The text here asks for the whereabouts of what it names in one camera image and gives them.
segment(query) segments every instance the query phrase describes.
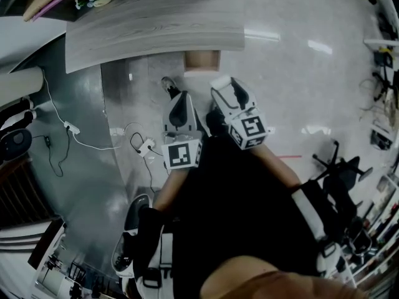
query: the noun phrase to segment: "black shoe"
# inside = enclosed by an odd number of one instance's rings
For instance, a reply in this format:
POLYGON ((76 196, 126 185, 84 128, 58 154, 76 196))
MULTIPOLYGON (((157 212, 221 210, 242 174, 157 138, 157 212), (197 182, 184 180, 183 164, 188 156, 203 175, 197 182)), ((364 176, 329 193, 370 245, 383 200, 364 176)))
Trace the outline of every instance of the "black shoe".
POLYGON ((165 92, 170 95, 170 98, 174 98, 175 96, 180 94, 180 90, 177 88, 175 81, 173 81, 169 77, 162 78, 161 86, 165 90, 165 92))

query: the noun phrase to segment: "person's arm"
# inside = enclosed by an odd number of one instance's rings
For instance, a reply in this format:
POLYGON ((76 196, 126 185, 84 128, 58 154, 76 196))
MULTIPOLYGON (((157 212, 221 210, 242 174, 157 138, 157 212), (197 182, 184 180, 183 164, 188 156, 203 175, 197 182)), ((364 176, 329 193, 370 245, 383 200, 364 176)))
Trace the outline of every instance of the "person's arm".
POLYGON ((295 190, 302 183, 296 173, 288 167, 288 165, 281 161, 266 145, 259 145, 250 149, 251 153, 257 156, 263 164, 270 170, 282 184, 287 188, 295 190))
POLYGON ((168 179, 163 185, 154 203, 154 208, 156 210, 165 212, 170 208, 180 188, 185 182, 188 172, 188 169, 176 169, 170 172, 168 179))

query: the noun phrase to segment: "white floor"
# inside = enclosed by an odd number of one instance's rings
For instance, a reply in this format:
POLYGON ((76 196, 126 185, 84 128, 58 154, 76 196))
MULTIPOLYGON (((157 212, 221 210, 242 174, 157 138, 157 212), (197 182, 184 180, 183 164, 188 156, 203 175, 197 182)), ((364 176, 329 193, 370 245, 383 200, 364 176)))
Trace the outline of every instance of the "white floor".
MULTIPOLYGON (((370 146, 369 125, 378 113, 364 114, 361 110, 372 104, 372 82, 359 85, 372 72, 372 53, 363 38, 372 25, 373 7, 367 0, 244 2, 246 47, 242 52, 222 52, 221 74, 237 77, 252 88, 268 126, 275 129, 266 144, 279 156, 301 156, 284 159, 301 180, 322 171, 312 154, 329 158, 331 139, 341 144, 339 156, 350 159, 359 155, 362 169, 374 167, 374 173, 351 191, 356 203, 364 201, 359 210, 363 214, 389 160, 388 153, 370 146)), ((103 78, 107 79, 108 72, 112 80, 116 66, 122 64, 124 78, 112 83, 112 91, 105 89, 112 131, 139 122, 143 128, 131 126, 128 139, 139 131, 154 138, 160 151, 161 114, 168 97, 159 81, 165 75, 176 78, 181 88, 190 91, 199 117, 204 117, 211 100, 210 78, 183 78, 181 54, 105 64, 103 78)), ((133 196, 137 187, 149 186, 150 177, 143 160, 127 143, 115 154, 129 195, 133 196)), ((140 139, 134 137, 133 143, 139 145, 140 139)), ((161 187, 167 177, 162 158, 148 155, 147 163, 152 186, 161 187)))

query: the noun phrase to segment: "black pants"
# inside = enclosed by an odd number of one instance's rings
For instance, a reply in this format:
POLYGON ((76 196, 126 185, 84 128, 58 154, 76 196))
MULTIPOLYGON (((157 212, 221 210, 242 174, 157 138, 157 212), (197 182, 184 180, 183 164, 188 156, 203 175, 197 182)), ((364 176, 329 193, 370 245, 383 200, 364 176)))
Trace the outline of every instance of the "black pants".
MULTIPOLYGON (((20 112, 26 111, 30 109, 30 104, 28 100, 22 100, 17 104, 11 105, 10 107, 5 108, 0 112, 0 127, 12 116, 17 115, 20 112)), ((0 131, 0 140, 1 138, 11 131, 18 130, 20 128, 25 128, 29 124, 32 123, 33 114, 32 112, 25 112, 24 118, 21 121, 3 129, 0 131)))

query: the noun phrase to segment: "tile floor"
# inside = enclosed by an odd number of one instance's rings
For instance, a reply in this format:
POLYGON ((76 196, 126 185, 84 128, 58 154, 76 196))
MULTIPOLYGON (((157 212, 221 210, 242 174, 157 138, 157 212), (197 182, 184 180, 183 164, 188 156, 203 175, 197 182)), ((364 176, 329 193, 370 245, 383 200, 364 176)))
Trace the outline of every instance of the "tile floor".
MULTIPOLYGON (((365 201, 360 208, 364 213, 390 159, 369 145, 369 124, 378 113, 364 114, 360 109, 372 102, 368 88, 373 84, 359 84, 371 77, 372 53, 362 41, 372 25, 373 7, 367 0, 244 0, 244 5, 245 50, 222 52, 220 74, 237 77, 252 88, 268 125, 275 129, 266 144, 277 155, 302 156, 284 159, 301 180, 321 171, 311 156, 317 153, 327 159, 331 139, 340 141, 339 156, 359 155, 362 169, 373 166, 374 173, 351 191, 355 202, 365 201)), ((184 78, 181 53, 113 62, 102 65, 102 70, 110 85, 105 84, 104 92, 111 132, 138 122, 142 127, 132 125, 127 134, 139 131, 154 138, 158 151, 161 115, 168 101, 159 84, 164 75, 190 91, 200 118, 209 107, 211 77, 184 78)), ((118 136, 113 138, 120 143, 118 136)), ((132 142, 139 145, 140 139, 135 136, 132 142)), ((129 145, 116 155, 133 197, 137 187, 149 185, 148 171, 129 145)), ((162 162, 161 157, 148 155, 154 187, 161 187, 167 177, 162 162)))

